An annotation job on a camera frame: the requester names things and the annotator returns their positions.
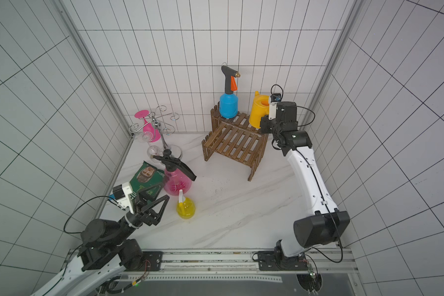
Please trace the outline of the pink wine glass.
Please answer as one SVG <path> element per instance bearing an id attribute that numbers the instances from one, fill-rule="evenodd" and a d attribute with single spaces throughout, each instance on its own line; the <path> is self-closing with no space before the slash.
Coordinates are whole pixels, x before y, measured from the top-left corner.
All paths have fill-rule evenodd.
<path id="1" fill-rule="evenodd" d="M 155 113 L 150 110 L 141 110 L 135 113 L 134 117 L 138 120 L 142 120 L 143 124 L 135 123 L 133 133 L 141 133 L 142 139 L 148 143 L 155 143 L 161 139 L 160 132 L 155 127 L 156 116 Z"/>

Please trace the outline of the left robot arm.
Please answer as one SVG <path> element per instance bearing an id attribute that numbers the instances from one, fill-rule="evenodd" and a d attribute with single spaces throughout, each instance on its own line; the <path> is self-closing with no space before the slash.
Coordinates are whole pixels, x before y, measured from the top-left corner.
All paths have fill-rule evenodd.
<path id="1" fill-rule="evenodd" d="M 107 199 L 125 210 L 124 216 L 118 221 L 97 218 L 89 222 L 80 234 L 82 244 L 74 250 L 75 257 L 35 295 L 85 296 L 99 286 L 117 294 L 139 284 L 150 272 L 160 271 L 163 253 L 144 251 L 130 236 L 142 226 L 160 223 L 169 196 L 153 199 L 146 190 L 133 194 L 129 186 L 119 185 Z M 113 290 L 125 271 L 141 275 L 119 291 Z"/>

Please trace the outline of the blue spray bottle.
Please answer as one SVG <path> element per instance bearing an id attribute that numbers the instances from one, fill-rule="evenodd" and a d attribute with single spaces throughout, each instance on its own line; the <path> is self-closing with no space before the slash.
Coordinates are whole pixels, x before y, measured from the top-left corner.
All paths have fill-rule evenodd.
<path id="1" fill-rule="evenodd" d="M 220 114 L 223 118 L 234 118 L 238 114 L 238 97 L 234 93 L 238 90 L 236 79 L 240 73 L 227 65 L 221 66 L 224 75 L 224 94 L 220 96 Z"/>

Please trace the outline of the wooden slatted shelf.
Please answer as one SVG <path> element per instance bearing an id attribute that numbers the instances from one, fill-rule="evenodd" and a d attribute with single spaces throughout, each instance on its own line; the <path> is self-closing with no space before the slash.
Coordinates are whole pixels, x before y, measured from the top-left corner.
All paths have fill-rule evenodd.
<path id="1" fill-rule="evenodd" d="M 212 130 L 202 140 L 202 152 L 207 162 L 215 153 L 250 168 L 252 181 L 264 157 L 268 135 L 251 126 L 249 116 L 238 112 L 234 118 L 224 118 L 217 104 L 210 111 Z"/>

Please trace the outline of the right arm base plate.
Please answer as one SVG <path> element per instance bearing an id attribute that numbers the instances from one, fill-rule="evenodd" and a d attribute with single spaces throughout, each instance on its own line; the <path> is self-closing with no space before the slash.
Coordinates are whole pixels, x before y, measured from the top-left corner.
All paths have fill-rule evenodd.
<path id="1" fill-rule="evenodd" d="M 260 271 L 307 271 L 305 257 L 285 257 L 280 250 L 259 251 L 252 255 L 252 260 Z"/>

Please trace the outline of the pink pump sprayer bottle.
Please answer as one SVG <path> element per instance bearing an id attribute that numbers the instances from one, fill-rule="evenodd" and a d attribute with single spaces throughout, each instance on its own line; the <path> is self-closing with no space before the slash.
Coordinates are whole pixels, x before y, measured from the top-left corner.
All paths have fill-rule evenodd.
<path id="1" fill-rule="evenodd" d="M 184 162 L 172 156 L 170 149 L 165 149 L 163 155 L 152 155 L 151 158 L 160 161 L 165 166 L 164 190 L 168 195 L 178 196 L 181 190 L 184 194 L 190 190 L 197 176 Z"/>

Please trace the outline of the small yellow spray bottle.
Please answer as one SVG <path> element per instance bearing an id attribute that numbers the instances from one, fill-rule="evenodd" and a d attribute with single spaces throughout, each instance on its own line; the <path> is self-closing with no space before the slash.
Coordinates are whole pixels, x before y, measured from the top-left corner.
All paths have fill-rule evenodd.
<path id="1" fill-rule="evenodd" d="M 185 197 L 182 189 L 179 190 L 176 212 L 182 219 L 186 220 L 192 218 L 196 213 L 195 203 L 190 198 Z"/>

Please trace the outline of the chrome wine glass rack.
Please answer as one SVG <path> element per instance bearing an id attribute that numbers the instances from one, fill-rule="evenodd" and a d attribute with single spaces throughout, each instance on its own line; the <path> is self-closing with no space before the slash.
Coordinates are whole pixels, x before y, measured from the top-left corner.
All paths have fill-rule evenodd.
<path id="1" fill-rule="evenodd" d="M 172 122 L 176 122 L 177 120 L 179 120 L 180 115 L 176 112 L 168 112 L 167 107 L 164 105 L 157 106 L 155 111 L 152 111 L 152 112 L 154 112 L 155 116 L 156 116 L 156 122 L 154 125 L 155 125 L 155 127 L 158 128 L 158 130 L 160 132 L 161 139 L 159 141 L 161 141 L 161 143 L 162 143 L 163 150 L 170 149 L 172 152 L 172 156 L 182 159 L 183 152 L 182 152 L 181 148 L 177 145 L 170 145 L 169 143 L 167 143 L 167 141 L 165 139 L 166 136 L 170 136 L 175 133 L 176 127 L 172 124 Z M 132 128 L 133 125 L 134 125 L 134 123 L 129 126 L 130 133 L 133 136 L 140 135 L 140 137 L 142 139 L 141 133 L 133 133 L 133 128 Z"/>

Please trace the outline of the green chips bag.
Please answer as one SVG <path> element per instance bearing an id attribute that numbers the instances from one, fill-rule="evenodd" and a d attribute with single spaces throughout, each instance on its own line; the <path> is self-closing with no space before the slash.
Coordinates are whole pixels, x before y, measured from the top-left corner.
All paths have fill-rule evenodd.
<path id="1" fill-rule="evenodd" d="M 165 179 L 166 176 L 163 170 L 160 170 L 147 162 L 143 162 L 140 169 L 134 174 L 129 182 L 133 191 L 137 193 L 140 189 L 147 188 L 157 183 L 164 183 L 165 185 Z"/>

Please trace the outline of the clear wine glass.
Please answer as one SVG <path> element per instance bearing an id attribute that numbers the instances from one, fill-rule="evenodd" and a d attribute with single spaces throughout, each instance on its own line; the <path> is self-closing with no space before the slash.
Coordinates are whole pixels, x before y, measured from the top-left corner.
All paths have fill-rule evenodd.
<path id="1" fill-rule="evenodd" d="M 164 150 L 160 146 L 156 145 L 153 142 L 148 142 L 148 144 L 149 144 L 149 147 L 147 149 L 148 157 L 150 159 L 152 159 L 153 161 L 158 162 L 159 160 L 158 159 L 154 159 L 154 157 L 155 156 L 158 156 L 158 157 L 163 156 Z"/>

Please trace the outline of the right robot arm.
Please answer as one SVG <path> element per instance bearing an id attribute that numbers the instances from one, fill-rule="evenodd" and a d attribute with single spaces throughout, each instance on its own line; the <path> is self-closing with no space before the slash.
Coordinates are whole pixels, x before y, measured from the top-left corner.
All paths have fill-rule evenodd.
<path id="1" fill-rule="evenodd" d="M 280 260 L 297 257 L 318 245 L 340 242 L 350 223 L 349 214 L 339 210 L 328 192 L 308 133 L 298 129 L 297 109 L 294 102 L 271 102 L 269 114 L 260 122 L 260 132 L 272 134 L 272 146 L 290 163 L 303 197 L 302 218 L 294 222 L 292 234 L 276 244 Z"/>

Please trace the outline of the yellow watering can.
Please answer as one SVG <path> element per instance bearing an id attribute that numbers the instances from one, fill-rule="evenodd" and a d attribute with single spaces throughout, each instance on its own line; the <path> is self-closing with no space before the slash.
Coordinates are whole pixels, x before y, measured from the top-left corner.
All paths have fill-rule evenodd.
<path id="1" fill-rule="evenodd" d="M 256 91 L 249 117 L 250 125 L 256 129 L 260 129 L 261 118 L 269 114 L 269 108 L 270 97 Z"/>

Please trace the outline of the aluminium mounting rail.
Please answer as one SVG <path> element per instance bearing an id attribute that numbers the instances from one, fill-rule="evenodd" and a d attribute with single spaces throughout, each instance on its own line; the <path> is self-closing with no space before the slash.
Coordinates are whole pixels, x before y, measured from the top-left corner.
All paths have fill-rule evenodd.
<path id="1" fill-rule="evenodd" d="M 259 251 L 254 249 L 220 249 L 220 250 L 165 250 L 160 271 L 150 272 L 144 280 L 210 280 L 210 279 L 247 279 L 275 281 L 283 274 L 310 275 L 357 274 L 353 255 L 349 250 L 333 248 L 306 252 L 307 271 L 260 271 L 252 260 L 252 255 Z M 140 272 L 122 273 L 119 280 L 133 282 L 140 277 Z"/>

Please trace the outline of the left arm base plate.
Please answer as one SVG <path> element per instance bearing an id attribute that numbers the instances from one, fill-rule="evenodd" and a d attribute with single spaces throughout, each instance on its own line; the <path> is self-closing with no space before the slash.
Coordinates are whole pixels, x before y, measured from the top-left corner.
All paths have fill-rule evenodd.
<path id="1" fill-rule="evenodd" d="M 136 256 L 132 262 L 131 270 L 140 272 L 160 271 L 162 266 L 161 251 L 145 251 Z"/>

